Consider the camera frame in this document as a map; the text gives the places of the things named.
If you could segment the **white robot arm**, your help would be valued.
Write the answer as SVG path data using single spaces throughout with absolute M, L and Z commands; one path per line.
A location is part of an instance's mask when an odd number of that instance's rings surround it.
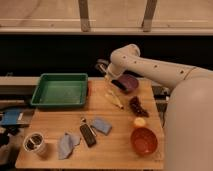
M 107 75 L 132 71 L 171 90 L 165 121 L 164 171 L 213 171 L 213 71 L 142 58 L 129 44 L 110 55 Z

